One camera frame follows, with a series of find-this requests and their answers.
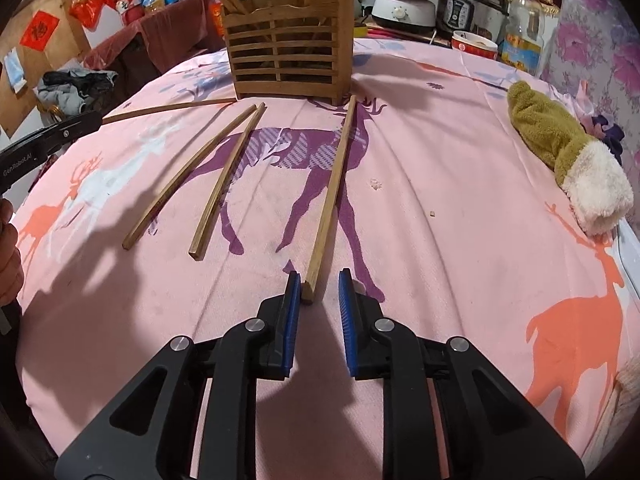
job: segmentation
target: orange deer print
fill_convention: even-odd
[[[69,182],[69,192],[65,195],[65,197],[60,201],[57,205],[41,205],[33,210],[31,216],[24,227],[21,229],[20,234],[18,235],[18,243],[20,244],[26,239],[29,235],[33,238],[33,242],[31,243],[31,247],[29,247],[29,251],[24,255],[22,261],[25,265],[24,269],[24,277],[26,280],[27,273],[29,272],[29,267],[33,261],[33,257],[36,253],[36,249],[40,245],[42,239],[47,235],[52,225],[55,224],[58,216],[62,213],[64,209],[66,201],[70,198],[71,200],[75,200],[78,195],[78,188],[82,181],[100,165],[100,158],[94,156],[90,160],[86,160],[85,162],[81,162],[76,166],[74,172],[71,175],[71,180]]]
[[[534,406],[539,406],[555,388],[561,387],[554,425],[566,440],[569,404],[583,372],[607,365],[607,382],[598,412],[612,388],[623,323],[622,308],[613,285],[622,287],[624,281],[614,259],[605,252],[612,245],[610,237],[588,240],[556,212],[555,205],[546,207],[574,236],[576,243],[594,251],[607,282],[606,295],[562,300],[533,317],[527,326],[527,342],[535,331],[538,336],[533,343],[533,381],[525,396]]]

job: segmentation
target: green plush fabric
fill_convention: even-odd
[[[599,142],[560,103],[519,81],[507,93],[511,124],[522,140],[554,171],[562,186],[578,154],[589,142]]]

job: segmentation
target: cooking oil bottle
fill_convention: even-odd
[[[513,0],[505,30],[502,55],[506,64],[536,74],[542,53],[545,13],[538,0]]]

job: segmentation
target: deer print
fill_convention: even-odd
[[[538,334],[533,343],[533,381],[525,396],[533,405],[539,406],[551,391],[561,387],[554,425],[566,440],[569,405],[583,372],[600,368],[603,364],[607,366],[607,381],[598,412],[602,410],[613,385],[623,323],[623,310],[614,285],[622,287],[624,281],[615,260],[606,253],[612,245],[610,237],[588,240],[556,212],[555,205],[546,207],[573,235],[578,245],[593,250],[602,264],[607,282],[604,296],[562,300],[533,317],[527,326],[527,342],[534,332]]]
[[[65,218],[68,218],[69,213],[74,214],[74,228],[62,245],[58,253],[58,260],[66,245],[82,225],[86,224],[87,234],[91,233],[100,212],[110,197],[118,194],[136,176],[149,155],[161,155],[164,151],[166,136],[177,129],[179,129],[178,124],[169,127],[165,124],[152,126],[148,131],[140,134],[142,145],[129,160],[111,170],[96,170],[82,182],[76,197],[65,208],[65,213],[58,217],[51,230],[53,234],[56,228],[62,225]]]
[[[338,117],[346,117],[346,107],[327,107],[318,102],[311,103],[323,110],[330,111]],[[358,102],[353,119],[354,133],[351,137],[349,153],[346,160],[345,172],[351,171],[360,165],[360,161],[367,152],[369,134],[366,129],[366,121],[378,115],[386,105],[376,109],[376,101]],[[216,153],[199,168],[194,170],[187,182],[202,174],[222,168],[230,152],[232,151],[239,134],[229,136],[216,150]],[[242,177],[248,166],[255,166],[260,160],[270,160],[275,168],[285,170],[310,170],[306,178],[305,187],[297,200],[291,206],[289,219],[282,233],[276,252],[288,246],[296,232],[300,219],[308,211],[311,201],[318,197],[329,183],[331,169],[334,164],[335,152],[340,141],[340,128],[336,130],[311,130],[293,128],[259,128],[255,130],[247,148],[242,154],[238,168],[231,178],[229,187]],[[364,285],[367,294],[379,301],[385,300],[385,295],[373,282],[369,269],[362,256],[362,247],[356,231],[355,212],[349,201],[346,183],[342,187],[338,197],[338,223],[344,230],[349,241],[354,261],[354,274]],[[229,242],[229,251],[233,254],[243,254],[244,247],[238,239],[236,231],[231,224],[226,202],[220,208],[220,224],[222,235]]]
[[[51,227],[56,223],[56,220],[61,215],[65,207],[73,202],[78,196],[78,189],[82,184],[82,181],[88,177],[98,166],[100,165],[100,158],[94,156],[85,162],[81,162],[76,166],[74,172],[71,174],[71,180],[69,181],[69,192],[65,197],[56,205],[41,205],[33,210],[29,220],[21,229],[18,236],[17,245],[20,246],[30,236],[33,239],[29,250],[24,255],[24,278],[26,280],[33,261],[33,256],[36,253],[36,249],[40,245],[42,239],[47,235]]]

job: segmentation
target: red tablecloth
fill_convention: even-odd
[[[144,16],[96,46],[84,58],[84,65],[104,70],[138,33],[149,59],[161,73],[184,61],[196,44],[218,50],[224,47],[224,40],[219,37],[209,12],[213,1],[181,0]]]

